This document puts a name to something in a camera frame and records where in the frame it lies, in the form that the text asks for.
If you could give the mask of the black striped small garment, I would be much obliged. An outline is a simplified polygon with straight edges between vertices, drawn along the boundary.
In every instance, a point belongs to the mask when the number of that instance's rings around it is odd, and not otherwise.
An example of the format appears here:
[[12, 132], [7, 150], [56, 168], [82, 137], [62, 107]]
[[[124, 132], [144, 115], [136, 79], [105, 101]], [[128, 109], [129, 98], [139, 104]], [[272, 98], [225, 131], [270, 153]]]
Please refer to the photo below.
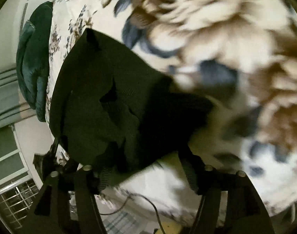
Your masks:
[[213, 103], [173, 86], [129, 48], [87, 28], [56, 80], [50, 130], [73, 160], [92, 166], [101, 190], [116, 186], [206, 128]]

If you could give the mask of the dark green folded quilt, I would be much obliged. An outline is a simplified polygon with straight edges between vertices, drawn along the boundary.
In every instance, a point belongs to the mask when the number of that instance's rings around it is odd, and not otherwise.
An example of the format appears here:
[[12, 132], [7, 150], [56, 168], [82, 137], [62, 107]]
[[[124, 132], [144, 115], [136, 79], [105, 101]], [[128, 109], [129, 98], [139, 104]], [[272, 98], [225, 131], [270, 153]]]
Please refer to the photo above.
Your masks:
[[36, 111], [40, 122], [45, 122], [52, 12], [53, 3], [50, 1], [34, 10], [23, 26], [16, 52], [16, 72], [21, 93]]

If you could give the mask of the white headboard panel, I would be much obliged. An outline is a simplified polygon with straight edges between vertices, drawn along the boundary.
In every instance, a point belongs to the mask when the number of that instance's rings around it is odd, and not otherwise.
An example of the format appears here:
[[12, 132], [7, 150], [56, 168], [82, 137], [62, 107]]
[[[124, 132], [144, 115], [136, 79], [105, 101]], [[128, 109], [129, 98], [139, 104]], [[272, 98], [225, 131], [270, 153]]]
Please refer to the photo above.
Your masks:
[[0, 71], [15, 64], [24, 23], [42, 3], [50, 0], [7, 0], [0, 10]]

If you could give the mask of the floral fleece bed blanket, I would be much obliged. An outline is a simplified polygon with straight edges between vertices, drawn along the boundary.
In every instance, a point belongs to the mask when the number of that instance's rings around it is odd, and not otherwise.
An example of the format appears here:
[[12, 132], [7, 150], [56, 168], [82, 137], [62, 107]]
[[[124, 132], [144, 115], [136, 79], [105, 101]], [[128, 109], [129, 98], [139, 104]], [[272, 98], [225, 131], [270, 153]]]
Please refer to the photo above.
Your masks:
[[[269, 215], [296, 223], [295, 0], [53, 0], [49, 125], [60, 69], [87, 28], [172, 78], [175, 90], [209, 99], [208, 124], [186, 148], [219, 171], [246, 172]], [[199, 197], [179, 151], [107, 186], [105, 199], [138, 193], [136, 211], [152, 214], [153, 201], [162, 215], [190, 225]]]

